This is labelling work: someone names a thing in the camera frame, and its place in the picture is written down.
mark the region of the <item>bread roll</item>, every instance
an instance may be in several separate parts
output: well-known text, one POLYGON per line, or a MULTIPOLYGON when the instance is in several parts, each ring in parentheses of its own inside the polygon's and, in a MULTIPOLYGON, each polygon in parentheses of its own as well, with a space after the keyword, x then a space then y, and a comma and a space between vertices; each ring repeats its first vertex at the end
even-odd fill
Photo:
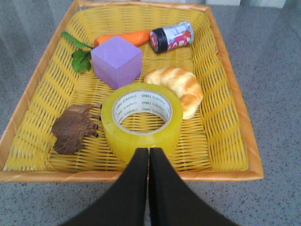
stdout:
POLYGON ((203 91, 196 76, 183 68, 166 67, 149 72, 144 82, 166 87, 180 99, 183 119, 194 116, 203 99, 203 91))

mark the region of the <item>purple foam cube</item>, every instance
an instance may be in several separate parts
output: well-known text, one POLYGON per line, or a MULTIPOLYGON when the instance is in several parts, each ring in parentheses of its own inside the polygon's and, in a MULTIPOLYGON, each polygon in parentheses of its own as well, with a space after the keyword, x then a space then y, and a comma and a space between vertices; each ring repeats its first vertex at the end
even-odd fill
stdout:
POLYGON ((118 89, 132 83, 142 73, 142 50, 114 36, 91 51, 95 75, 118 89))

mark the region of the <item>gray floor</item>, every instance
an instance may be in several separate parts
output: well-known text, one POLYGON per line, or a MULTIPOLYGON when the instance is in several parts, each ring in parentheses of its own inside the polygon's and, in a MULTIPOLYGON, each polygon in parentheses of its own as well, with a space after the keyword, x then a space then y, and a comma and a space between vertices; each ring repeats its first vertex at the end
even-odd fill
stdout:
MULTIPOLYGON (((0 134, 70 3, 0 0, 0 134)), ((301 10, 212 9, 245 97, 265 178, 188 185, 240 225, 300 226, 301 10)), ((110 185, 0 184, 0 225, 56 226, 110 185)), ((145 221, 150 225, 148 209, 145 221)))

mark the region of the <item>yellow wicker basket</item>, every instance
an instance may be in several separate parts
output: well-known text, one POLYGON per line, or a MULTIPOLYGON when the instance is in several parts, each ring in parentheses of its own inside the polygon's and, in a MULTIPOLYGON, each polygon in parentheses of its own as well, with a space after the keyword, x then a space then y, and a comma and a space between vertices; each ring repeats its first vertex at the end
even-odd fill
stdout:
MULTIPOLYGON (((184 120, 179 144, 169 160, 186 181, 242 181, 263 177, 252 125, 228 52, 210 7, 138 1, 82 1, 71 5, 40 60, 0 141, 2 182, 115 181, 126 163, 110 151, 104 131, 84 137, 86 148, 74 155, 53 150, 54 120, 72 104, 102 103, 113 91, 94 70, 75 73, 74 45, 61 37, 68 31, 93 44, 107 33, 133 32, 190 21, 195 40, 190 47, 156 54, 141 46, 144 75, 164 66, 193 71, 204 99, 194 118, 184 120)), ((154 116, 131 120, 132 126, 156 127, 154 116)))

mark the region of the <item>yellow tape roll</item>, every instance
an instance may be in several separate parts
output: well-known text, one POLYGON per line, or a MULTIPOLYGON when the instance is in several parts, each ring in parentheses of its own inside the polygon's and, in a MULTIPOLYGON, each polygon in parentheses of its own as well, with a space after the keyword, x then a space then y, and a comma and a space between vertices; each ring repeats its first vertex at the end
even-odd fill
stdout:
POLYGON ((138 147, 162 147, 165 154, 174 152, 181 132, 183 110, 180 100, 168 89, 134 83, 114 91, 102 107, 101 118, 110 149, 129 162, 138 147), (151 132, 126 129, 122 121, 134 113, 148 112, 159 116, 165 124, 151 132))

